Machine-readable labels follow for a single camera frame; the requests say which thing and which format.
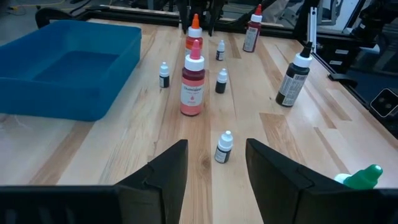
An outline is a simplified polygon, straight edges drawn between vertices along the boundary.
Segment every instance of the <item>blue plastic bin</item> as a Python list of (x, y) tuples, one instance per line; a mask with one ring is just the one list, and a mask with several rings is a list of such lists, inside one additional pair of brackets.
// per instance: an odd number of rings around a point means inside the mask
[(140, 58), (137, 27), (57, 21), (0, 47), (0, 113), (102, 118)]

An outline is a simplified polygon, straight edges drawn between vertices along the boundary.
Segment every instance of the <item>dropper bottle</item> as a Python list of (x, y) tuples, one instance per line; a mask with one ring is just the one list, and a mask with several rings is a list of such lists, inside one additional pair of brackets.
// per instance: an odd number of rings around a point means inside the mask
[(188, 35), (185, 39), (185, 56), (189, 55), (195, 40), (199, 41), (200, 50), (203, 46), (203, 38), (201, 37), (202, 28), (199, 26), (199, 16), (193, 16), (192, 25), (188, 28)]
[(310, 73), (310, 64), (312, 42), (308, 42), (301, 53), (297, 53), (293, 63), (289, 64), (284, 81), (282, 82), (276, 102), (281, 106), (293, 106), (301, 89), (304, 86), (305, 79)]
[(188, 116), (198, 115), (202, 110), (205, 90), (205, 58), (200, 55), (199, 41), (193, 42), (192, 50), (185, 56), (182, 68), (181, 113)]
[(343, 184), (357, 190), (373, 189), (382, 173), (383, 169), (379, 165), (373, 164), (345, 178)]
[(216, 154), (214, 156), (215, 160), (219, 163), (228, 162), (229, 155), (233, 147), (233, 140), (231, 131), (226, 131), (222, 134), (218, 140)]
[(216, 82), (216, 93), (224, 93), (226, 87), (226, 81), (228, 79), (228, 74), (226, 73), (226, 69), (223, 68), (217, 77)]
[(254, 52), (256, 48), (257, 38), (261, 30), (262, 11), (261, 4), (258, 5), (255, 13), (251, 15), (250, 22), (248, 22), (248, 29), (244, 38), (243, 50), (245, 52)]
[(217, 47), (216, 60), (219, 61), (224, 60), (224, 52), (225, 52), (225, 43), (224, 40), (220, 40)]
[(169, 67), (166, 62), (163, 62), (159, 68), (159, 85), (162, 88), (167, 88), (170, 85)]

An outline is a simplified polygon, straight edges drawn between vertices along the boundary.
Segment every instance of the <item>black dropper bottle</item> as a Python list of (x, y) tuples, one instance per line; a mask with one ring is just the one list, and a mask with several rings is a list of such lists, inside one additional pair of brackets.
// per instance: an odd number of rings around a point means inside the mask
[(301, 53), (297, 53), (293, 63), (289, 64), (284, 81), (282, 82), (276, 102), (282, 106), (293, 106), (300, 90), (304, 86), (305, 79), (310, 72), (312, 42), (307, 42)]

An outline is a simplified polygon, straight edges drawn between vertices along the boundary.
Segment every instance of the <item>white label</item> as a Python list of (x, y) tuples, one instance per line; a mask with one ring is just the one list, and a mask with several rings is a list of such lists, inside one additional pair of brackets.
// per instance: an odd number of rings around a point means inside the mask
[(217, 60), (224, 60), (224, 52), (217, 51), (216, 59)]
[(300, 90), (304, 86), (306, 75), (294, 75), (294, 78), (285, 75), (280, 93), (285, 96), (282, 104), (285, 106), (293, 106), (297, 97), (299, 96)]
[(221, 152), (217, 148), (216, 149), (216, 156), (214, 158), (216, 159), (217, 162), (224, 163), (225, 162), (225, 158), (226, 158), (226, 153), (225, 152)]
[(191, 49), (185, 48), (185, 56), (189, 55), (191, 53)]
[(330, 65), (341, 65), (342, 63), (343, 63), (342, 61), (334, 61), (334, 60), (331, 60), (329, 62)]
[(348, 54), (348, 50), (340, 50), (340, 49), (337, 49), (335, 53), (336, 53), (336, 54)]
[(159, 77), (159, 84), (160, 84), (160, 87), (164, 88), (164, 78)]
[(203, 89), (205, 85), (188, 86), (181, 84), (181, 103), (187, 106), (198, 106), (203, 98)]
[(256, 37), (258, 35), (258, 29), (249, 27), (246, 31), (246, 38), (244, 39), (243, 50), (252, 51), (254, 44), (256, 43)]

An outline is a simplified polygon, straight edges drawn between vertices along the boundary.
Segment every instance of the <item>white nozzle cap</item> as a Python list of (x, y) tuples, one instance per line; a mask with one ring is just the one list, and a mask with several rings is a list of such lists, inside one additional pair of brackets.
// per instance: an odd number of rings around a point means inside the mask
[(295, 64), (301, 68), (308, 68), (311, 64), (311, 61), (312, 61), (311, 56), (306, 58), (306, 57), (301, 56), (300, 53), (297, 53), (296, 56), (294, 57), (293, 64)]
[(219, 83), (226, 83), (227, 79), (228, 79), (228, 73), (226, 72), (226, 69), (223, 68), (218, 74), (217, 81)]
[(162, 77), (167, 77), (169, 75), (169, 66), (167, 66), (166, 62), (163, 62), (160, 66), (159, 73)]
[(261, 22), (262, 21), (262, 16), (258, 16), (256, 14), (252, 14), (250, 20), (253, 21), (253, 22)]
[(201, 27), (195, 29), (192, 26), (188, 27), (188, 36), (193, 38), (201, 37)]
[(224, 40), (221, 40), (221, 41), (218, 43), (217, 51), (219, 51), (219, 52), (224, 52), (224, 51), (225, 51)]
[(222, 151), (230, 151), (233, 146), (233, 140), (231, 131), (226, 131), (218, 140), (218, 148)]
[(185, 56), (184, 67), (189, 71), (197, 72), (205, 68), (205, 58), (200, 56), (200, 59), (192, 59), (190, 55)]

